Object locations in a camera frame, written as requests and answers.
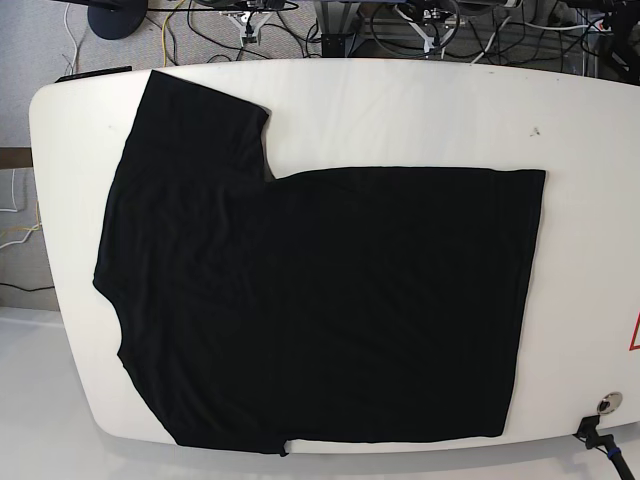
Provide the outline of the red warning triangle sticker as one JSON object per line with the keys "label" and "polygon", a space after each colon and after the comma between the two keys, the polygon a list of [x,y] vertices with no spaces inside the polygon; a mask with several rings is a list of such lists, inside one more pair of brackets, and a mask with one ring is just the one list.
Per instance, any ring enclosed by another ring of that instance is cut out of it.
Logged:
{"label": "red warning triangle sticker", "polygon": [[635,323],[633,335],[632,335],[632,338],[631,338],[631,341],[630,341],[630,345],[629,345],[629,350],[630,351],[635,351],[635,350],[639,350],[640,349],[639,329],[640,329],[640,315],[637,317],[637,320],[636,320],[636,323]]}

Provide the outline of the dark round stand base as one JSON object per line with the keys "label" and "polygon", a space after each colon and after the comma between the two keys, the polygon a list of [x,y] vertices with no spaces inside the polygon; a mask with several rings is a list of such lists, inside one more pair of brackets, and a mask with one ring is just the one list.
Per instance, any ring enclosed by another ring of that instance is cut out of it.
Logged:
{"label": "dark round stand base", "polygon": [[105,40],[124,39],[142,24],[147,0],[90,1],[87,19],[91,30]]}

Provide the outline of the right table grommet hole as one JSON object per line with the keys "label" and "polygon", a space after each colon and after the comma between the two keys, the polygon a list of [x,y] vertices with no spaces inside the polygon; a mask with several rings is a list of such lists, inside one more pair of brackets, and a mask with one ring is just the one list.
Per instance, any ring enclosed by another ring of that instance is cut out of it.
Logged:
{"label": "right table grommet hole", "polygon": [[617,410],[623,401],[621,392],[611,392],[604,396],[597,405],[599,415],[609,415]]}

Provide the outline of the black T-shirt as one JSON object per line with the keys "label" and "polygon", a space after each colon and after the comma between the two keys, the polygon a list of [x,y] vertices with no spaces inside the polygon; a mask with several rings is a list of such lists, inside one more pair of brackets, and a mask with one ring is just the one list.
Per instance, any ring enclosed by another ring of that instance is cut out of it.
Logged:
{"label": "black T-shirt", "polygon": [[262,107],[161,72],[111,185],[93,284],[182,446],[497,437],[546,174],[354,167],[273,179]]}

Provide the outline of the aluminium frame post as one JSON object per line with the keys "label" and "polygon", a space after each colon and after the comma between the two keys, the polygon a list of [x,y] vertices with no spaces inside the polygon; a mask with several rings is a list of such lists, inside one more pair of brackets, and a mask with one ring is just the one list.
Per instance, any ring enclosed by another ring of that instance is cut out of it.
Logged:
{"label": "aluminium frame post", "polygon": [[313,1],[323,58],[348,58],[360,30],[361,1]]}

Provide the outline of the black bar at table edge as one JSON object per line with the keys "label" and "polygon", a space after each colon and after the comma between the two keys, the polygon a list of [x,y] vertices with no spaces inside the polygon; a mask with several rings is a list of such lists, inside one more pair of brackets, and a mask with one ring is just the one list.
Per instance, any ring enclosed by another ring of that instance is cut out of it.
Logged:
{"label": "black bar at table edge", "polygon": [[94,71],[88,71],[88,72],[82,72],[82,73],[75,73],[75,74],[69,74],[69,75],[64,75],[62,77],[59,77],[54,83],[62,83],[62,82],[68,82],[73,80],[99,77],[104,75],[126,73],[126,72],[131,72],[132,70],[133,69],[131,66],[122,66],[122,67],[100,69],[100,70],[94,70]]}

